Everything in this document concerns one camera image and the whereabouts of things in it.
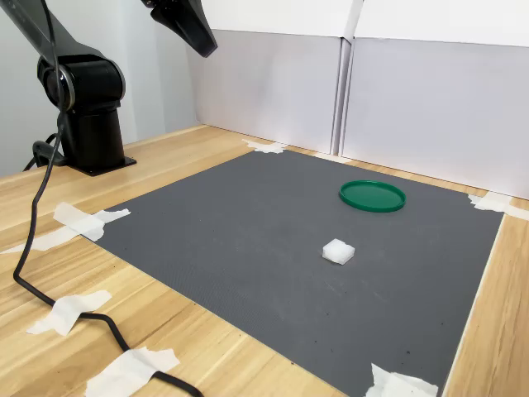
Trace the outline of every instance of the green lid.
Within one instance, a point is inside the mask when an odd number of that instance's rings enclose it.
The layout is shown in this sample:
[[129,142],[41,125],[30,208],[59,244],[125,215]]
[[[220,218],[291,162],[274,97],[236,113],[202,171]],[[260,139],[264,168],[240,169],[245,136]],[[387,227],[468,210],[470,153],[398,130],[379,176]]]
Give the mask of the green lid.
[[406,203],[401,189],[376,180],[347,182],[340,188],[340,197],[350,206],[372,213],[397,211]]

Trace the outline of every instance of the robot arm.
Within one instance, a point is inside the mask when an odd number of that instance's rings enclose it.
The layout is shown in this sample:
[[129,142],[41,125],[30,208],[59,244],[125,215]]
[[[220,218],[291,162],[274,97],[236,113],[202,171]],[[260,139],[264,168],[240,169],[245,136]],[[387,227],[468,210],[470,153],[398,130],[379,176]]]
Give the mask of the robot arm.
[[[217,43],[207,24],[200,0],[141,0],[152,8],[153,19],[182,37],[201,56],[208,57]],[[17,25],[26,39],[48,64],[53,64],[50,38],[44,10],[35,0],[0,0],[0,7]],[[51,15],[55,31],[57,56],[95,55],[104,56],[92,47],[78,43]]]
[[[182,37],[201,56],[208,57],[217,43],[207,24],[200,0],[141,0],[152,9],[153,19]],[[78,43],[57,18],[50,14],[55,32],[55,51],[60,81],[56,81],[53,55],[45,13],[36,0],[0,0],[0,7],[41,55],[37,77],[48,99],[64,108],[59,124],[64,125],[64,157],[57,165],[69,165],[96,176],[135,164],[125,157],[117,108],[125,95],[125,78],[118,66],[92,47]],[[33,156],[46,165],[51,146],[38,141]]]

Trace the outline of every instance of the white cube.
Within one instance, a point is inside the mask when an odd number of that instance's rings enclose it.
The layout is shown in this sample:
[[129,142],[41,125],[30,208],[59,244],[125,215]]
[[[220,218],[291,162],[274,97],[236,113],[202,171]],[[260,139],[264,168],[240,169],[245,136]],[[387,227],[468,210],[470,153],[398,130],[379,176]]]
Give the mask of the white cube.
[[323,257],[329,261],[344,265],[355,254],[355,248],[337,238],[323,247]]

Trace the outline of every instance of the wooden tabletop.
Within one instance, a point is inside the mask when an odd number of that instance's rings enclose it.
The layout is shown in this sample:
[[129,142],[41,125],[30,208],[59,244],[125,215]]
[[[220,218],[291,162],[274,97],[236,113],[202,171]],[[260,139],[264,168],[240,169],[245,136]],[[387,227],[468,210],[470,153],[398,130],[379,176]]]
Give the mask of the wooden tabletop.
[[[195,127],[126,146],[137,165],[91,178],[55,167],[41,203],[37,236],[59,228],[52,217],[65,201],[86,213],[123,203],[253,149],[241,134]],[[307,155],[314,152],[289,147]],[[352,160],[348,164],[468,194],[480,189]],[[0,251],[26,240],[30,206],[43,170],[0,179]],[[529,202],[512,204],[529,209]],[[488,261],[445,395],[529,395],[529,222],[507,215]],[[79,320],[67,337],[28,335],[49,307],[16,284],[20,254],[0,255],[0,395],[83,395],[86,382],[122,352],[106,324]],[[170,371],[208,396],[341,395],[206,309],[82,237],[32,251],[23,277],[50,297],[106,289],[110,315],[131,347],[174,349]],[[138,395],[185,395],[151,380]]]

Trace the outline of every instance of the white tape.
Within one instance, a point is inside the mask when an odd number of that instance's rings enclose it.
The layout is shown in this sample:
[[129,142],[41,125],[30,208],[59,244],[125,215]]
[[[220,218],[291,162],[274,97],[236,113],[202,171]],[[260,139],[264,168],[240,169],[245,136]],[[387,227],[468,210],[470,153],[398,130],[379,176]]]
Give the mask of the white tape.
[[288,146],[286,143],[279,142],[265,144],[249,141],[247,139],[243,139],[243,141],[248,144],[248,147],[254,147],[254,151],[262,151],[263,153],[283,153],[284,148]]
[[496,211],[497,213],[506,213],[512,217],[529,221],[529,211],[512,206],[510,204],[512,199],[511,196],[488,192],[483,197],[469,194],[469,199],[477,209]]
[[95,213],[93,216],[99,219],[100,221],[103,221],[105,223],[114,222],[119,218],[123,218],[126,215],[130,215],[131,212],[128,209],[122,209],[121,211],[114,211],[113,213],[109,213],[108,211],[105,211],[104,209],[102,211],[99,211],[98,213]]
[[365,397],[436,397],[437,386],[411,376],[389,373],[371,364],[374,385]]
[[105,226],[105,222],[102,220],[88,213],[84,213],[68,203],[60,203],[57,206],[53,219],[61,222],[78,234],[86,234],[95,229],[102,229]]
[[[61,203],[55,210],[54,219],[67,226],[63,226],[53,232],[45,234],[44,236],[37,237],[33,240],[31,249],[36,251],[47,251],[54,246],[69,242],[79,234],[83,234],[86,238],[96,242],[104,233],[102,225],[123,218],[130,213],[131,212],[128,209],[122,209],[121,211],[115,211],[113,213],[103,210],[94,215],[89,215],[67,203]],[[26,244],[20,244],[14,246],[13,248],[0,252],[0,254],[22,252],[25,245]]]
[[98,291],[90,295],[71,295],[57,299],[50,314],[37,321],[26,332],[39,334],[54,329],[65,337],[72,329],[79,315],[92,312],[103,306],[112,296],[107,291]]
[[317,157],[318,159],[330,160],[342,164],[348,163],[350,161],[350,159],[346,159],[345,157],[338,157],[337,155],[327,155],[325,153],[316,153],[313,157]]
[[[51,233],[45,234],[44,236],[37,237],[35,240],[33,240],[33,244],[31,244],[31,249],[37,251],[47,251],[50,248],[53,248],[54,246],[69,242],[72,238],[78,235],[79,234],[77,232],[74,232],[69,227],[63,226]],[[22,252],[24,250],[25,245],[26,244],[24,243],[19,246],[14,246],[13,248],[10,248],[0,253],[12,254],[13,252]]]
[[86,397],[127,397],[146,385],[157,371],[180,363],[173,349],[151,352],[146,347],[127,350],[87,383]]

